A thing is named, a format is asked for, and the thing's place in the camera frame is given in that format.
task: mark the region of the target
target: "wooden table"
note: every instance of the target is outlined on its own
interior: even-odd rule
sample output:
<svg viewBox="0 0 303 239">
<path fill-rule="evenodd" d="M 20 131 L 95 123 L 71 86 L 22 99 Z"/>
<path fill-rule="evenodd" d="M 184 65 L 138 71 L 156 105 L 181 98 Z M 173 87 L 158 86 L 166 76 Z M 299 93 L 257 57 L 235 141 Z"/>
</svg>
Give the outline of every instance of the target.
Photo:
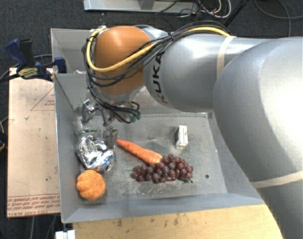
<svg viewBox="0 0 303 239">
<path fill-rule="evenodd" d="M 74 223 L 77 239 L 282 239 L 265 204 Z"/>
</svg>

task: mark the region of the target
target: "gray carpet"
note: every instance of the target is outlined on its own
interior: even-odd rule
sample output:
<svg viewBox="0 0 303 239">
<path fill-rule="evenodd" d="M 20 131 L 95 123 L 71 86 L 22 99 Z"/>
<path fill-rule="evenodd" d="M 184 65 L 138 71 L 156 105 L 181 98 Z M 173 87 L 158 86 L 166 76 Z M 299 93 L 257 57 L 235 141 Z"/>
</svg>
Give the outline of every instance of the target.
<svg viewBox="0 0 303 239">
<path fill-rule="evenodd" d="M 290 16 L 303 14 L 303 0 L 280 0 Z M 235 8 L 241 0 L 231 0 Z M 285 17 L 286 12 L 277 0 L 257 0 L 268 13 Z M 212 19 L 203 15 L 203 19 Z M 0 76 L 15 64 L 4 51 L 14 38 L 33 40 L 34 55 L 51 53 L 50 29 L 91 29 L 100 24 L 115 25 L 149 24 L 165 31 L 173 31 L 195 18 L 180 19 L 166 14 L 131 12 L 85 12 L 83 0 L 0 0 Z M 289 32 L 287 20 L 277 19 L 262 13 L 251 0 L 229 25 L 232 34 L 243 37 L 279 38 Z M 303 18 L 291 20 L 291 36 L 303 36 Z M 8 83 L 0 84 L 0 118 L 8 114 Z M 6 207 L 6 149 L 0 153 L 0 232 L 8 239 L 29 238 L 32 218 L 7 219 Z M 39 216 L 34 220 L 33 238 L 45 238 L 53 216 Z M 54 230 L 62 229 L 56 218 Z"/>
</svg>

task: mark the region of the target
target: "yellow label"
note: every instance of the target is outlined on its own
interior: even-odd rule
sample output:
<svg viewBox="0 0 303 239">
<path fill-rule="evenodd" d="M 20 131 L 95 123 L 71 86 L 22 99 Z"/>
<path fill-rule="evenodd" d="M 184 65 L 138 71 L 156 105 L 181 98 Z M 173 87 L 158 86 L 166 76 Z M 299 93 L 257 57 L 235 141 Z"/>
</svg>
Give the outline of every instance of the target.
<svg viewBox="0 0 303 239">
<path fill-rule="evenodd" d="M 23 68 L 18 72 L 19 76 L 22 76 L 24 78 L 29 78 L 32 76 L 37 75 L 37 68 L 33 67 L 33 68 Z"/>
</svg>

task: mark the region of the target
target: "yellow cable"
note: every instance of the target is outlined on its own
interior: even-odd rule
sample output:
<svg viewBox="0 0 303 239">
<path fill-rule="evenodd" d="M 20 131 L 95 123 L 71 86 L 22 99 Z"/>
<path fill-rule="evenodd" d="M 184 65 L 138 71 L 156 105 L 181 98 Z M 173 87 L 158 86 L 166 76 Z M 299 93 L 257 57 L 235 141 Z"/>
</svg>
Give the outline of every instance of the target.
<svg viewBox="0 0 303 239">
<path fill-rule="evenodd" d="M 112 70 L 115 70 L 123 65 L 125 65 L 128 62 L 131 62 L 132 60 L 136 59 L 137 57 L 143 55 L 144 53 L 146 53 L 148 50 L 150 50 L 156 43 L 153 43 L 145 48 L 143 48 L 142 50 L 132 54 L 131 56 L 127 57 L 126 59 L 118 62 L 117 64 L 114 64 L 112 66 L 106 67 L 106 68 L 98 68 L 96 67 L 91 60 L 91 48 L 92 48 L 92 42 L 95 39 L 96 35 L 99 34 L 100 32 L 102 32 L 103 30 L 105 30 L 106 27 L 103 26 L 100 29 L 97 29 L 96 31 L 94 31 L 87 43 L 87 47 L 86 47 L 86 59 L 87 59 L 87 63 L 89 65 L 90 68 L 92 68 L 94 71 L 96 72 L 101 72 L 101 73 L 105 73 L 105 72 L 109 72 Z M 185 32 L 191 32 L 191 31 L 210 31 L 210 32 L 214 32 L 217 33 L 219 35 L 223 35 L 223 36 L 229 36 L 229 34 L 219 28 L 215 28 L 215 27 L 210 27 L 210 26 L 200 26 L 200 27 L 196 27 L 196 28 L 192 28 L 190 30 L 187 30 Z"/>
</svg>

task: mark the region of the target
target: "small white object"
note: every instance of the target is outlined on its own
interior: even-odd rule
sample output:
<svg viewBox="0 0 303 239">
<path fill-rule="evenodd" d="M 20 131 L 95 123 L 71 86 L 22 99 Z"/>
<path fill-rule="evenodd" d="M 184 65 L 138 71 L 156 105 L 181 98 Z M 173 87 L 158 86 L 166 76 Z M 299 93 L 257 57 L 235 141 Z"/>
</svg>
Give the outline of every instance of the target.
<svg viewBox="0 0 303 239">
<path fill-rule="evenodd" d="M 57 231 L 55 232 L 55 239 L 76 239 L 75 230 Z"/>
<path fill-rule="evenodd" d="M 180 125 L 175 132 L 176 149 L 184 149 L 188 145 L 188 128 Z"/>
</svg>

